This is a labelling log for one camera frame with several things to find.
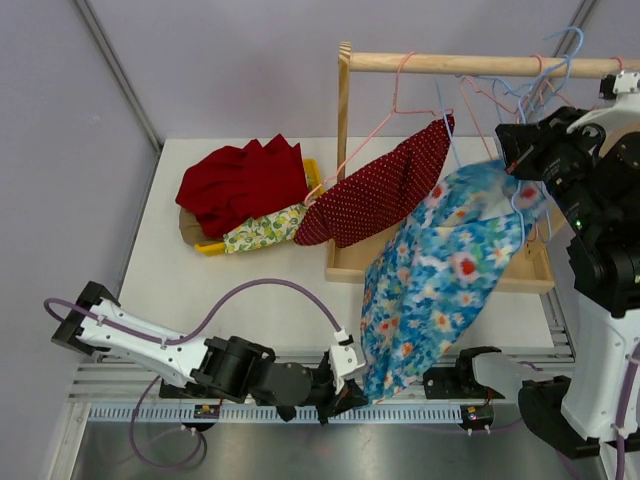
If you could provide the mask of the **blue hanger of floral skirt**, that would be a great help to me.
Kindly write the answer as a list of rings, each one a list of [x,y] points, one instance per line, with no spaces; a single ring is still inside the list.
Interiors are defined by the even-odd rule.
[[[539,70],[540,72],[537,74],[536,77],[534,77],[534,79],[529,82],[529,83],[525,83],[520,85],[517,88],[512,88],[511,85],[504,80],[502,77],[498,77],[498,76],[484,76],[484,77],[474,77],[474,78],[484,78],[484,79],[488,79],[488,80],[492,80],[493,82],[493,87],[495,87],[496,82],[497,83],[501,83],[503,85],[504,88],[504,95],[511,95],[514,97],[518,98],[518,103],[517,103],[517,107],[515,110],[515,114],[517,116],[516,120],[519,120],[520,123],[525,124],[528,122],[527,118],[531,117],[532,115],[534,115],[534,113],[538,112],[540,114],[544,113],[545,107],[547,105],[547,103],[550,101],[551,98],[555,97],[555,96],[560,96],[560,91],[562,90],[562,88],[564,87],[564,84],[568,81],[568,79],[570,78],[571,75],[571,71],[572,71],[572,62],[574,60],[574,57],[580,52],[583,43],[584,43],[584,32],[582,29],[580,29],[579,27],[575,27],[575,26],[569,26],[566,27],[565,29],[563,29],[562,31],[556,32],[554,34],[551,34],[547,37],[545,37],[545,40],[550,39],[550,38],[554,38],[557,36],[560,36],[561,34],[573,34],[573,36],[575,37],[575,46],[568,47],[568,53],[565,53],[563,55],[563,60],[555,66],[549,66],[549,67],[543,67],[542,66],[542,60],[540,60],[538,58],[538,56],[534,55],[535,59],[539,60]],[[562,80],[559,84],[559,86],[557,88],[553,87],[553,84],[550,83],[550,76],[551,73],[558,71],[559,69],[562,69],[566,67],[566,72],[565,74],[563,74]],[[438,96],[438,100],[439,100],[439,104],[441,109],[444,110],[444,101],[443,101],[443,96],[441,94],[441,90],[439,87],[439,83],[437,80],[434,80],[435,82],[435,86],[436,86],[436,92],[437,92],[437,96]],[[547,86],[551,89],[551,93],[548,95],[548,98],[544,96],[544,94],[542,93],[543,91],[543,87]],[[535,104],[534,106],[534,94],[538,94],[538,103]],[[462,167],[461,161],[460,161],[460,157],[458,155],[458,152],[456,150],[456,145],[455,145],[455,141],[454,141],[454,136],[453,136],[453,130],[452,127],[450,125],[450,122],[448,119],[448,114],[444,115],[444,122],[445,122],[445,128],[447,131],[447,135],[448,138],[450,140],[450,148],[453,151],[453,155],[456,161],[456,164],[458,167]]]

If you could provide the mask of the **blue hanger of lemon skirt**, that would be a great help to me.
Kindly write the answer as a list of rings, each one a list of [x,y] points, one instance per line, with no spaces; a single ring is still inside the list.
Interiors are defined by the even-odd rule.
[[[542,120],[545,116],[546,108],[552,100],[558,99],[564,106],[574,107],[573,102],[563,93],[563,89],[571,76],[573,57],[564,55],[562,61],[553,67],[545,67],[543,65],[543,57],[539,54],[532,54],[531,58],[534,58],[538,64],[538,73],[531,82],[525,82],[513,87],[502,77],[491,78],[492,93],[500,86],[503,96],[510,96],[517,100],[514,115],[518,124],[528,123],[531,117]],[[549,73],[558,71],[563,66],[567,67],[567,71],[561,78],[560,83],[555,85],[551,81]]]

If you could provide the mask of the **pink hanger of red skirt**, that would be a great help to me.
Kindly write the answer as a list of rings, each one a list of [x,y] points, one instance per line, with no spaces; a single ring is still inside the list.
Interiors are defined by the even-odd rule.
[[[528,70],[523,68],[522,56],[473,56],[460,75],[459,89],[464,106],[475,128],[475,133],[491,160],[495,159],[498,153],[497,141],[491,129],[503,122],[518,124],[514,115],[517,100],[510,96],[503,96],[500,86],[492,93],[491,80],[474,77],[502,77],[513,87],[531,82],[538,73],[538,64],[531,55],[527,58],[530,66]]]

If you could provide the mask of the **pink hanger of tan skirt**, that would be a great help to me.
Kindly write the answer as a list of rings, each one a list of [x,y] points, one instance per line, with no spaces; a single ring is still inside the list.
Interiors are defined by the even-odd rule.
[[[607,70],[602,75],[598,90],[598,100],[591,106],[591,110],[603,108],[615,99],[613,84],[615,83],[615,77],[624,70],[625,60],[618,55],[610,57],[610,60],[616,63],[616,67]]]

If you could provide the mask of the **blue floral skirt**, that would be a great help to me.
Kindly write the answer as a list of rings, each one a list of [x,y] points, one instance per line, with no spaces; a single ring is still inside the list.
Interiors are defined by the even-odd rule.
[[[442,178],[365,272],[360,341],[370,401],[405,390],[479,316],[545,208],[499,161]]]

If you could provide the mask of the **lemon print skirt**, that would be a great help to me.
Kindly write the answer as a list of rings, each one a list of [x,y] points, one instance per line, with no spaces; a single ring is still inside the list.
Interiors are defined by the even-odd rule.
[[[252,251],[293,240],[307,210],[304,204],[299,203],[247,219],[223,236],[224,253]]]

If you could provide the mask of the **tan khaki skirt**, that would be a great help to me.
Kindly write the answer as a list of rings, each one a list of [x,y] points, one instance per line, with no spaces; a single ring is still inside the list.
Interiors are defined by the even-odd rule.
[[[187,245],[204,245],[211,241],[211,239],[204,234],[195,215],[184,208],[180,208],[178,226],[181,237]]]

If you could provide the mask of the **plain red skirt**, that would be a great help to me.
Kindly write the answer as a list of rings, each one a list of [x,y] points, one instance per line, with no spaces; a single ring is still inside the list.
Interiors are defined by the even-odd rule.
[[[176,203],[204,234],[221,238],[248,219],[301,203],[308,193],[301,147],[282,135],[267,144],[224,146],[184,173]]]

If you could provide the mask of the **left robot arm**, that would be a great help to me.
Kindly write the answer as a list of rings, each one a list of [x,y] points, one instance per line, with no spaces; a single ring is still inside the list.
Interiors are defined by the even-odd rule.
[[[280,362],[267,346],[238,336],[206,337],[205,327],[225,301],[259,285],[278,285],[306,296],[326,316],[334,342],[320,363]],[[86,355],[97,351],[125,358],[156,373],[164,392],[190,399],[218,398],[242,404],[251,398],[291,421],[299,407],[312,407],[320,424],[369,400],[357,384],[366,360],[361,346],[310,291],[293,282],[264,278],[226,293],[188,334],[160,327],[125,311],[101,284],[90,281],[74,302],[48,298],[45,311],[58,327],[54,344]]]

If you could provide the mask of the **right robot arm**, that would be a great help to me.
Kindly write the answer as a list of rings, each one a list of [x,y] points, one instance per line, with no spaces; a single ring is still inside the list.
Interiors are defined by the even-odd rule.
[[[531,433],[571,459],[603,445],[639,448],[639,136],[605,143],[611,110],[562,107],[533,124],[496,129],[507,172],[542,182],[574,236],[569,264],[580,331],[571,376],[549,376],[500,350],[464,350],[454,384],[517,403]]]

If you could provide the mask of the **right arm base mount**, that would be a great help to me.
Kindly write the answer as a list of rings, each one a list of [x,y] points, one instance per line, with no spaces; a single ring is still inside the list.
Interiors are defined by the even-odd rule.
[[[430,400],[461,400],[461,422],[451,428],[423,425],[422,431],[455,437],[481,437],[511,432],[522,418],[497,426],[496,400],[516,399],[522,386],[522,365],[496,347],[464,349],[455,364],[433,367],[423,375],[425,396]]]

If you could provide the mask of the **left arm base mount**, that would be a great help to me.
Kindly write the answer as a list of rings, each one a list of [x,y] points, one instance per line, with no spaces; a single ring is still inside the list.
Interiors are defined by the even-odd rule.
[[[204,433],[211,429],[220,417],[223,399],[214,396],[213,399],[206,399],[202,396],[202,389],[199,386],[189,384],[185,389],[181,389],[160,381],[159,397],[166,400],[186,401],[192,409],[193,421],[182,421],[181,424],[187,429],[195,429]]]

